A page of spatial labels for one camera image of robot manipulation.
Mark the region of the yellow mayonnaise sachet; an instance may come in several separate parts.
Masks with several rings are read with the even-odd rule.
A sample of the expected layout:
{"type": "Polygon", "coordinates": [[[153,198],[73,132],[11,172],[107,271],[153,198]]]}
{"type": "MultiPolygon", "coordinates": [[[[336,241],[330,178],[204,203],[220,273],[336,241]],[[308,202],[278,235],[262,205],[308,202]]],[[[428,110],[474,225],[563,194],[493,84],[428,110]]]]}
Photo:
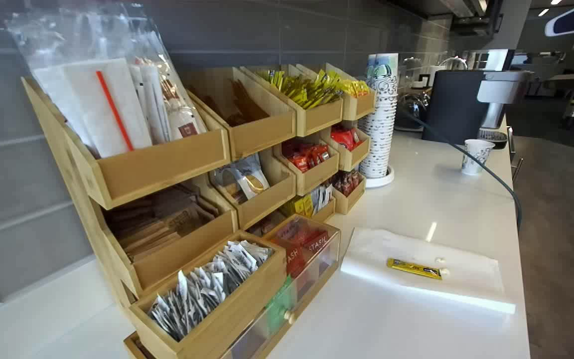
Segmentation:
{"type": "Polygon", "coordinates": [[[402,261],[402,259],[396,259],[396,257],[388,257],[386,259],[386,267],[402,271],[402,273],[426,277],[426,279],[442,279],[442,273],[438,269],[434,269],[434,267],[418,265],[418,263],[412,263],[412,261],[402,261]]]}

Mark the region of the red sachets in middle bin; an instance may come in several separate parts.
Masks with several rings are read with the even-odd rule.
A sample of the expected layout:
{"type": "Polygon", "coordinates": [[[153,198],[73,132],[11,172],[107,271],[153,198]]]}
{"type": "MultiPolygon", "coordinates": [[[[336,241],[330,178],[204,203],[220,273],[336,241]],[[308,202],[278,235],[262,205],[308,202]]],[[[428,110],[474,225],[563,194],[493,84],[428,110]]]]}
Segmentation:
{"type": "Polygon", "coordinates": [[[330,158],[330,150],[324,144],[306,140],[288,140],[280,146],[280,152],[300,172],[308,172],[330,158]]]}

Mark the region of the clear acrylic tea box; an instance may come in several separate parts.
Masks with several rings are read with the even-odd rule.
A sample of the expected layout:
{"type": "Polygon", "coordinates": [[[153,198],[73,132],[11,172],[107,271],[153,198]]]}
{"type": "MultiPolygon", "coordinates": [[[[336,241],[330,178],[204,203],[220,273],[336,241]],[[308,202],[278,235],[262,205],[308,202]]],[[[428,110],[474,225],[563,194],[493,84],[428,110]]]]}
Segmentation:
{"type": "Polygon", "coordinates": [[[222,359],[264,359],[340,263],[340,231],[324,221],[290,215],[266,239],[286,249],[286,279],[222,359]]]}

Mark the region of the white round cup tray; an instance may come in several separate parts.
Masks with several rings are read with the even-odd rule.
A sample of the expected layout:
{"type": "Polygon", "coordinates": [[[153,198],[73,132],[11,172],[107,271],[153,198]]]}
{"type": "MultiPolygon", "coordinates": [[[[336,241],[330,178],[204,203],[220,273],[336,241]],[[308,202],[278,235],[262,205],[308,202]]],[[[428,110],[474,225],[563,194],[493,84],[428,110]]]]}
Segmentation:
{"type": "Polygon", "coordinates": [[[382,174],[376,174],[374,170],[362,170],[364,174],[364,188],[366,190],[376,190],[376,188],[386,188],[394,182],[394,170],[386,168],[382,174]]]}

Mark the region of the wooden condiment organizer rack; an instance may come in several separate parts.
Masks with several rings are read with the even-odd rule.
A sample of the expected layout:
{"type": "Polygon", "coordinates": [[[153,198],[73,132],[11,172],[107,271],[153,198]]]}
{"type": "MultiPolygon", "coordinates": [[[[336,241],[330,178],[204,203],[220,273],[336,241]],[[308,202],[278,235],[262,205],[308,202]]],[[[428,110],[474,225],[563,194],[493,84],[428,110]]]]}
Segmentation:
{"type": "Polygon", "coordinates": [[[348,198],[332,178],[364,144],[332,130],[374,94],[324,64],[202,68],[175,80],[125,62],[67,68],[95,130],[75,134],[37,82],[23,86],[103,273],[153,359],[216,359],[258,317],[290,321],[332,269],[336,233],[298,202],[348,198]]]}

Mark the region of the yellow sachets in top bin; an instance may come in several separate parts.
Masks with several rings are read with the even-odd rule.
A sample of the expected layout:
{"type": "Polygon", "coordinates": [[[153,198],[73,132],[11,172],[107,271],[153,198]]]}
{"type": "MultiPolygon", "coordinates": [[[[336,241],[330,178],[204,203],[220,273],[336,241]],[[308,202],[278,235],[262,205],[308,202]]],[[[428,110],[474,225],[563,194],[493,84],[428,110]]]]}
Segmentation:
{"type": "Polygon", "coordinates": [[[368,86],[362,80],[340,78],[336,72],[328,70],[316,72],[312,80],[286,74],[284,70],[262,70],[260,78],[302,110],[334,102],[340,96],[364,96],[368,92],[368,86]]]}

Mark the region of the white paper towel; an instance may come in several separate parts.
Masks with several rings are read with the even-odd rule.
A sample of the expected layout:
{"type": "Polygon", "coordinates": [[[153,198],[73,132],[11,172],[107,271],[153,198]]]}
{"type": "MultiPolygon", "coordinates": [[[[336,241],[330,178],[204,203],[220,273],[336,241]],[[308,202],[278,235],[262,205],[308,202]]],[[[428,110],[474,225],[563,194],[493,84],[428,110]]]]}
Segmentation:
{"type": "Polygon", "coordinates": [[[503,315],[515,311],[493,257],[386,229],[356,227],[340,269],[378,289],[408,289],[503,315]]]}

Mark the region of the bag of wooden stirrers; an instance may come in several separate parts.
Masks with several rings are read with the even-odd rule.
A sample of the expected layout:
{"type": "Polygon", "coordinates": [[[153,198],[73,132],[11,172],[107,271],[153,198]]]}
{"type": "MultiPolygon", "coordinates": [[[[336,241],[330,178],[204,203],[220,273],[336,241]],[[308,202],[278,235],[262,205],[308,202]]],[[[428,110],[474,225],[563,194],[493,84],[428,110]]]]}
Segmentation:
{"type": "Polygon", "coordinates": [[[129,70],[155,144],[204,132],[204,124],[177,78],[157,32],[135,32],[129,70]]]}

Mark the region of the stack of patterned paper cups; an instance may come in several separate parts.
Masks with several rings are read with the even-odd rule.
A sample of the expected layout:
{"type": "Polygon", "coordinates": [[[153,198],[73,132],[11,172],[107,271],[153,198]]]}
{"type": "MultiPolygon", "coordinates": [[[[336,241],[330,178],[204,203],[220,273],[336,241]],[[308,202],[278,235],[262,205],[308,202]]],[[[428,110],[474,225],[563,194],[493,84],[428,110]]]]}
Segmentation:
{"type": "Polygon", "coordinates": [[[398,54],[380,52],[368,56],[366,84],[374,92],[374,112],[364,120],[364,134],[370,138],[368,156],[362,170],[382,174],[388,168],[388,154],[394,132],[398,96],[398,54]]]}

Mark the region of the silver sachets in bin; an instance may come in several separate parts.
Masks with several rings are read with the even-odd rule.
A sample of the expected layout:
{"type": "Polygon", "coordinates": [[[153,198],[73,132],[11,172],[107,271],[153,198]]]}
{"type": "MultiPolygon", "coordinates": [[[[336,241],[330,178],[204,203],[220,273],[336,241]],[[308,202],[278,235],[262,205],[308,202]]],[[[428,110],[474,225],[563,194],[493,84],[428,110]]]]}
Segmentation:
{"type": "Polygon", "coordinates": [[[248,239],[226,241],[206,263],[179,269],[175,285],[153,299],[149,317],[181,341],[270,255],[268,247],[248,239]]]}

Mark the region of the brown napkins in bin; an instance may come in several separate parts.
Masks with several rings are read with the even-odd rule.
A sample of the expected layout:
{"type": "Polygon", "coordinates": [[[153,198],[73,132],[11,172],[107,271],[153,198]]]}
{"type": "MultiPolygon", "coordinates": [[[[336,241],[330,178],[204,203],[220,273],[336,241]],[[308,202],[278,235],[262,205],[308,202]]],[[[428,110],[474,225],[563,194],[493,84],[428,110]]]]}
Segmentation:
{"type": "Polygon", "coordinates": [[[220,213],[222,209],[194,188],[175,186],[105,211],[105,221],[127,257],[137,261],[220,213]]]}

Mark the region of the clear bag of napkins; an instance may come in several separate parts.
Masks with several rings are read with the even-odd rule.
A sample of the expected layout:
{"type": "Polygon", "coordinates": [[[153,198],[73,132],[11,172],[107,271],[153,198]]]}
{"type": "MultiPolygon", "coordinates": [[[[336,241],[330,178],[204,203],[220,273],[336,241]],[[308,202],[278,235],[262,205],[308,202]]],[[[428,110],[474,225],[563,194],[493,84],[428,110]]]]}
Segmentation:
{"type": "Polygon", "coordinates": [[[29,8],[5,20],[33,80],[99,158],[149,148],[155,64],[145,18],[121,2],[29,8]]]}

